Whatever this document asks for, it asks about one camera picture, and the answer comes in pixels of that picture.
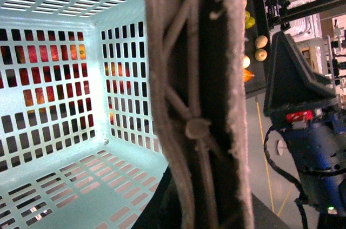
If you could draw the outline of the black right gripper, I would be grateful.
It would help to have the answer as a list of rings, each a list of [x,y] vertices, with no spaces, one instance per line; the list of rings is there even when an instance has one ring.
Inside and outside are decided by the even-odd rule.
[[[312,70],[289,34],[272,37],[264,115],[277,129],[289,125],[287,115],[306,110],[335,108],[331,80]]]

